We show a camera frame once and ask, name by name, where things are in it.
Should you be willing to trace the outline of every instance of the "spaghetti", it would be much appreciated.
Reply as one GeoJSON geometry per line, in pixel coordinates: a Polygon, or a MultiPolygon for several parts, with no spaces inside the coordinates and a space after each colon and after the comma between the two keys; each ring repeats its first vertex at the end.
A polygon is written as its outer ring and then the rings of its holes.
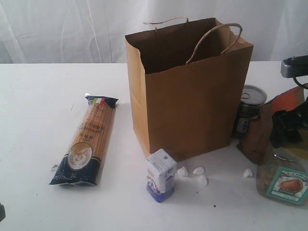
{"type": "Polygon", "coordinates": [[[105,160],[117,99],[90,95],[86,98],[89,102],[87,113],[50,184],[97,184],[96,178],[101,162],[105,160]]]}

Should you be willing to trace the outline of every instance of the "white pebble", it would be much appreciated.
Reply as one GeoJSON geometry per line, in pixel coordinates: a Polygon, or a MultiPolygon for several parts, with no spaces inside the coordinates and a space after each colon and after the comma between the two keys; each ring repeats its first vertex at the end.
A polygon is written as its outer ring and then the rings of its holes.
{"type": "Polygon", "coordinates": [[[244,177],[253,177],[254,176],[254,172],[250,168],[248,168],[248,169],[246,169],[244,171],[243,176],[244,177]]]}
{"type": "Polygon", "coordinates": [[[204,175],[201,175],[198,177],[198,183],[200,186],[206,186],[207,185],[207,178],[204,175]]]}
{"type": "Polygon", "coordinates": [[[183,167],[181,167],[181,168],[178,170],[178,174],[179,174],[181,177],[187,177],[187,176],[188,176],[188,171],[187,171],[187,169],[183,166],[183,167]]]}
{"type": "Polygon", "coordinates": [[[204,168],[202,168],[202,167],[197,167],[197,168],[195,168],[195,170],[193,171],[193,174],[195,174],[195,175],[202,175],[203,173],[205,173],[205,170],[204,170],[204,168]]]}

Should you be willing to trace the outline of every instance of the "fabric backdrop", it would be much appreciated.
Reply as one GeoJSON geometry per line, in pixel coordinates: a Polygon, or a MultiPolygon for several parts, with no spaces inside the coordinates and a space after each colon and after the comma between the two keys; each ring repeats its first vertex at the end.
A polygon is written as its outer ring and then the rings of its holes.
{"type": "Polygon", "coordinates": [[[253,60],[282,60],[308,55],[307,9],[308,0],[0,0],[0,63],[122,63],[124,35],[176,16],[240,23],[253,60]]]}

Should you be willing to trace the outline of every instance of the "white table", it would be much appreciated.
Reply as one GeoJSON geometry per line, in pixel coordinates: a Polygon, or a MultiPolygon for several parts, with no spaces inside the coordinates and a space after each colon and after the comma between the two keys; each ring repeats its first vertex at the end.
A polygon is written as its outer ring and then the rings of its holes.
{"type": "MultiPolygon", "coordinates": [[[[295,86],[280,75],[280,62],[252,62],[246,83],[269,99],[295,86]]],[[[0,202],[7,213],[1,231],[307,230],[307,209],[263,198],[256,180],[243,178],[256,166],[235,141],[179,162],[190,172],[204,166],[206,187],[177,177],[174,194],[155,202],[132,128],[126,64],[0,65],[0,143],[0,202]],[[120,99],[101,184],[51,186],[51,167],[86,112],[86,92],[120,99]]]]}

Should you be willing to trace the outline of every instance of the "blue and white carton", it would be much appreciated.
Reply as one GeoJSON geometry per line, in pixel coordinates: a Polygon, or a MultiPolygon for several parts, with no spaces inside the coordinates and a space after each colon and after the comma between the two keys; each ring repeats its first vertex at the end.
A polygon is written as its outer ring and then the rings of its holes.
{"type": "Polygon", "coordinates": [[[147,165],[146,189],[157,202],[162,202],[174,192],[173,183],[177,162],[160,149],[147,158],[147,165]]]}

